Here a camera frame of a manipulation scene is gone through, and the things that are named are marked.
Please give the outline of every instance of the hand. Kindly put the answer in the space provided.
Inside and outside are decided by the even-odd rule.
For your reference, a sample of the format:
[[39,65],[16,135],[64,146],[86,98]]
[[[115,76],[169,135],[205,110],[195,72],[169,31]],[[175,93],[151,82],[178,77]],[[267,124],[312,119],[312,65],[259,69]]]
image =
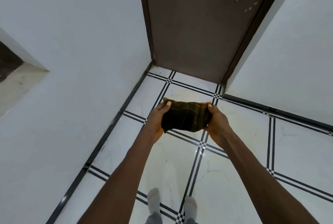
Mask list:
[[213,116],[205,130],[218,146],[224,148],[226,135],[233,132],[228,118],[215,105],[208,104],[208,111]]
[[157,142],[164,132],[164,129],[161,127],[162,117],[170,108],[170,101],[168,101],[166,105],[162,102],[154,108],[148,116],[148,120],[142,131],[148,135],[153,144]]

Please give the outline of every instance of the person's right arm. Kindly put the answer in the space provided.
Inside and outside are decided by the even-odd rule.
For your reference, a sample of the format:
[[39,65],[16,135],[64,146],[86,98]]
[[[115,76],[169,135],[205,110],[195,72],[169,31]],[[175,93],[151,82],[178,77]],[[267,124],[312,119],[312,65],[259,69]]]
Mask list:
[[213,115],[206,130],[227,153],[264,224],[316,223],[315,218],[259,163],[231,129],[227,117],[209,104]]

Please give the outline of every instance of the baseboard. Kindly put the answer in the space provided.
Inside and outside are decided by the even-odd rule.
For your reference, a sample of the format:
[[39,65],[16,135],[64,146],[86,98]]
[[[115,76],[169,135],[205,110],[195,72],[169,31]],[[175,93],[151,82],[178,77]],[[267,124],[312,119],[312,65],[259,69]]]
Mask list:
[[249,101],[249,100],[244,100],[242,98],[238,98],[238,97],[235,97],[235,96],[232,96],[232,95],[229,95],[229,94],[223,94],[223,99],[226,99],[226,100],[229,100],[229,101],[232,101],[232,102],[236,102],[236,103],[239,103],[239,104],[243,104],[243,105],[246,105],[246,106],[249,106],[249,107],[252,107],[252,108],[260,109],[260,110],[263,110],[267,113],[274,113],[278,116],[282,116],[282,117],[288,118],[288,119],[293,120],[293,121],[298,121],[300,123],[307,124],[309,126],[313,126],[313,127],[323,129],[323,130],[326,130],[326,131],[329,131],[329,132],[333,132],[333,126],[331,126],[331,125],[328,125],[328,124],[325,124],[325,123],[322,123],[322,122],[319,122],[319,121],[315,121],[315,120],[312,120],[312,119],[309,119],[309,118],[305,118],[305,117],[302,117],[302,116],[298,116],[298,115],[295,115],[293,113],[285,112],[285,111],[282,111],[282,110],[279,110],[279,109],[276,109],[276,108],[271,108],[269,106],[265,106],[265,105],[255,103],[255,102],[252,102],[252,101]]
[[61,199],[61,201],[58,204],[58,206],[56,207],[56,209],[51,214],[51,216],[48,219],[48,221],[46,222],[46,224],[53,224],[56,221],[56,219],[58,218],[59,214],[63,210],[64,206],[66,205],[66,203],[68,202],[68,200],[70,199],[70,197],[74,193],[75,189],[77,188],[77,186],[79,185],[79,183],[81,182],[81,180],[83,179],[83,177],[85,176],[86,172],[88,171],[88,168],[91,166],[92,162],[94,161],[94,159],[96,158],[97,154],[99,153],[99,151],[103,147],[104,143],[106,142],[107,138],[111,134],[111,132],[114,129],[115,125],[119,121],[119,119],[122,116],[123,112],[127,108],[127,106],[130,103],[131,99],[135,95],[136,91],[139,89],[141,83],[144,81],[144,78],[148,74],[148,72],[149,72],[149,70],[150,70],[151,67],[152,67],[152,62],[150,62],[150,64],[148,65],[147,69],[144,71],[144,73],[140,77],[138,83],[135,85],[135,87],[133,88],[132,92],[127,97],[126,101],[124,102],[124,104],[120,108],[119,112],[117,113],[117,115],[115,116],[115,118],[113,119],[113,121],[111,122],[111,124],[108,127],[108,129],[105,131],[104,135],[102,136],[102,138],[100,139],[100,141],[96,145],[95,149],[91,153],[91,155],[88,158],[88,160],[86,161],[85,165],[83,166],[83,168],[81,169],[81,171],[79,172],[79,174],[76,176],[75,180],[73,181],[73,183],[71,184],[71,186],[69,187],[69,189],[67,190],[67,192],[65,193],[64,197]]

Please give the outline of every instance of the brown door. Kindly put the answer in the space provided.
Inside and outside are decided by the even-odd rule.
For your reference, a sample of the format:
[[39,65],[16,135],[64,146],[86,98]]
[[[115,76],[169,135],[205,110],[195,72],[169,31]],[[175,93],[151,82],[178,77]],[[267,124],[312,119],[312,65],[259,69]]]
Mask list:
[[220,83],[262,0],[148,0],[156,65]]

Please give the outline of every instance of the person's left hand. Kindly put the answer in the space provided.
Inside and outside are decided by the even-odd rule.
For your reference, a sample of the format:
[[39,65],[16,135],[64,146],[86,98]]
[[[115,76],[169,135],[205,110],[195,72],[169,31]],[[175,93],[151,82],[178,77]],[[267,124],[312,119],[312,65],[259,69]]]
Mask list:
[[171,108],[171,102],[168,101],[166,105],[162,102],[156,108],[154,108],[149,116],[148,120],[142,129],[142,131],[148,135],[149,140],[154,144],[162,136],[164,129],[161,127],[163,115]]

